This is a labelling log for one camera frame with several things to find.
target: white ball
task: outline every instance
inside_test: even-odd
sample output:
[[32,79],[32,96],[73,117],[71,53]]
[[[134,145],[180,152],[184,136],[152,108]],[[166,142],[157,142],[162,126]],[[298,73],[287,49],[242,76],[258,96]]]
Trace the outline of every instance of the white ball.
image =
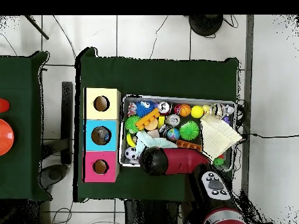
[[137,159],[136,148],[129,147],[129,148],[126,149],[124,154],[125,154],[126,158],[128,158],[130,160],[136,160]]

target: green toy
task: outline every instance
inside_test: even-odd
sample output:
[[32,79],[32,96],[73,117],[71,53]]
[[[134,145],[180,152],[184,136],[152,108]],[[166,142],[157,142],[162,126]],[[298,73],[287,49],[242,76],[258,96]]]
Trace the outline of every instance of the green toy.
[[131,134],[137,133],[139,130],[135,126],[136,122],[139,121],[140,117],[137,115],[133,115],[129,117],[126,121],[126,129],[129,131]]
[[188,121],[180,127],[180,136],[185,140],[193,140],[199,134],[199,126],[194,121]]
[[221,166],[221,165],[224,164],[224,159],[222,159],[222,158],[215,158],[214,161],[213,161],[213,164],[215,166]]

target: yellow cube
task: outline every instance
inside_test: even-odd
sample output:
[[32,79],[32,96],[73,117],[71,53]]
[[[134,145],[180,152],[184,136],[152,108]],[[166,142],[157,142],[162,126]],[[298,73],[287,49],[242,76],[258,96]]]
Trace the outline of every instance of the yellow cube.
[[88,120],[118,120],[121,94],[117,89],[86,88]]

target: shape sorter box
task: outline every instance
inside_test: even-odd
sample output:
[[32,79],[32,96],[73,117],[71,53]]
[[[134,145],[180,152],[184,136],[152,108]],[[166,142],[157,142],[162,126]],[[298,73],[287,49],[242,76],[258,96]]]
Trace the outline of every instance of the shape sorter box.
[[[105,127],[110,134],[110,141],[105,145],[95,144],[92,132],[97,127]],[[87,120],[86,121],[86,151],[118,151],[119,120]]]
[[[107,102],[107,109],[99,111],[95,103],[100,97]],[[120,114],[121,94],[117,89],[86,88],[86,118],[88,120],[118,120]]]
[[[106,163],[107,170],[103,174],[99,174],[95,171],[95,163],[97,161],[103,161]],[[116,181],[116,177],[119,174],[119,163],[117,158],[117,152],[115,151],[87,151],[85,155],[85,178],[83,182],[107,182],[113,183]]]

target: green spiky ball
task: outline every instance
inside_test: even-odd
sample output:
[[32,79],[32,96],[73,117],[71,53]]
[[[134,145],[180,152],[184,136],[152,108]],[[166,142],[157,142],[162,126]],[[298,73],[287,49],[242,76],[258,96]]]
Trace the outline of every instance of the green spiky ball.
[[126,121],[126,129],[129,131],[129,133],[134,134],[137,133],[139,130],[136,127],[136,122],[138,122],[140,119],[139,116],[137,115],[133,115],[131,117],[129,117]]
[[185,140],[193,140],[199,134],[199,126],[194,121],[188,121],[180,127],[180,136]]

